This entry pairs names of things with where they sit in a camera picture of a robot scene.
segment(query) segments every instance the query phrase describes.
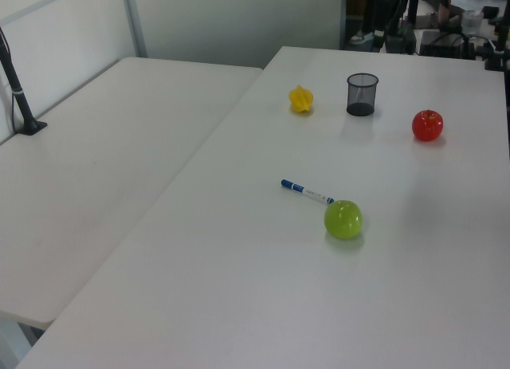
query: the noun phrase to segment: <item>white table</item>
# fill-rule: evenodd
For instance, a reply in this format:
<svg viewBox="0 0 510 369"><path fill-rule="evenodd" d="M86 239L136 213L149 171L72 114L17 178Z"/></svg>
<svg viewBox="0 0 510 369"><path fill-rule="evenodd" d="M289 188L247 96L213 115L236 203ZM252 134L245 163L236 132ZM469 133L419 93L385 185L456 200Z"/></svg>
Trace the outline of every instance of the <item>white table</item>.
<svg viewBox="0 0 510 369"><path fill-rule="evenodd" d="M365 118L359 71L380 78ZM411 132L425 108L434 143ZM281 179L357 202L361 236ZM283 48L19 369L507 368L509 218L502 74Z"/></svg>
<svg viewBox="0 0 510 369"><path fill-rule="evenodd" d="M128 58L0 147L0 316L47 328L260 69Z"/></svg>

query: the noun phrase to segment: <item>green apple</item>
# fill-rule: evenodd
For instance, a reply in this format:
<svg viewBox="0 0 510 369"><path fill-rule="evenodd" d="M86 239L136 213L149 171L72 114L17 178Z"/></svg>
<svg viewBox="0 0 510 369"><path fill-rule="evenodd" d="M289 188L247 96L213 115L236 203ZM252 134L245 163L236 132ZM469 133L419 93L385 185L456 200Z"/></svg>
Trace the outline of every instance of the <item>green apple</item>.
<svg viewBox="0 0 510 369"><path fill-rule="evenodd" d="M338 239L350 239L361 231L363 216L355 203L339 200L326 209L324 225L332 236Z"/></svg>

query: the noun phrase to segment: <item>black mesh cup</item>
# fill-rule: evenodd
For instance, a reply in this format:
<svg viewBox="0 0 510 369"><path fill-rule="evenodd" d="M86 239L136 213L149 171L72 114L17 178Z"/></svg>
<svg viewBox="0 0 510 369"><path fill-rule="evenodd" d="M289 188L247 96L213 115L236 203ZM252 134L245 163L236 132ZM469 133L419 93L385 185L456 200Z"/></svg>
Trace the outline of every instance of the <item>black mesh cup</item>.
<svg viewBox="0 0 510 369"><path fill-rule="evenodd" d="M353 74L347 78L349 97L347 112L353 116L369 116L374 112L375 88L379 79L367 73Z"/></svg>

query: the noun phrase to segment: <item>yellow toy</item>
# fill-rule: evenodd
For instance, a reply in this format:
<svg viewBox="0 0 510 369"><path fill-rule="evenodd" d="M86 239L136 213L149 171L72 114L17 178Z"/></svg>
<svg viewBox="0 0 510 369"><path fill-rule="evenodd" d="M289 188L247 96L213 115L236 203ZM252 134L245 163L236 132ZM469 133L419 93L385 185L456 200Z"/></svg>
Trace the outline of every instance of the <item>yellow toy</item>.
<svg viewBox="0 0 510 369"><path fill-rule="evenodd" d="M312 92L300 84L288 94L288 98L292 104L292 110L295 112L309 112L312 107Z"/></svg>

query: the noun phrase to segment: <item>blue marker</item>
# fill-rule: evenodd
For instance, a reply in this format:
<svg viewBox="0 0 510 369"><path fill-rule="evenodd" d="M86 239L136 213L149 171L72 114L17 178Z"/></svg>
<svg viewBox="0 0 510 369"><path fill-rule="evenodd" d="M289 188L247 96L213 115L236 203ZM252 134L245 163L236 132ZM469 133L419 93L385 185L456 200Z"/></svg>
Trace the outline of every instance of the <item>blue marker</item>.
<svg viewBox="0 0 510 369"><path fill-rule="evenodd" d="M327 205L330 205L335 201L335 199L333 199L333 198L329 198L322 194L318 194L314 191L307 190L306 188L304 188L302 186L298 186L297 184L289 182L288 180L285 180L285 179L281 181L281 185L285 188L300 192L301 194L308 196L309 198L318 200L319 202L325 203Z"/></svg>

